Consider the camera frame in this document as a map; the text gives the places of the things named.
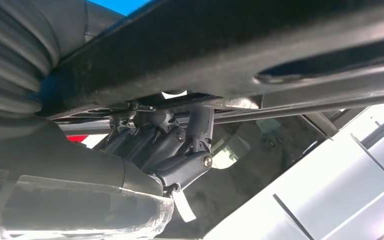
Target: paper tag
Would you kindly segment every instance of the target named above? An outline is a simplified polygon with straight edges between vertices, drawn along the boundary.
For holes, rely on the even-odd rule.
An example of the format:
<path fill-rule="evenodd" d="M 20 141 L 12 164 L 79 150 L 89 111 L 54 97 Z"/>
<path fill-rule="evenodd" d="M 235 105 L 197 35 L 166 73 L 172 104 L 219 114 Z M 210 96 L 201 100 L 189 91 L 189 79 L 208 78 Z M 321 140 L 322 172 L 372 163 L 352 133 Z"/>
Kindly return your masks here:
<path fill-rule="evenodd" d="M 173 191 L 171 196 L 173 197 L 177 211 L 185 223 L 197 219 L 194 212 L 192 212 L 191 206 L 189 206 L 188 200 L 186 199 L 183 191 Z"/>

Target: plastic cover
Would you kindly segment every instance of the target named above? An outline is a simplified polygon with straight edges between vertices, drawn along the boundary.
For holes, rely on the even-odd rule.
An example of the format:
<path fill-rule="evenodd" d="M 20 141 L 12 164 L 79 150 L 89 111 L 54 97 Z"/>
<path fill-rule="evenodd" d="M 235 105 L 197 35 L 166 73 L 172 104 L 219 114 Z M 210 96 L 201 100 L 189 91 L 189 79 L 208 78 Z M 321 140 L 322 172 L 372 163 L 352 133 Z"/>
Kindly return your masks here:
<path fill-rule="evenodd" d="M 116 186 L 0 170 L 0 240 L 152 239 L 171 220 L 171 198 Z"/>

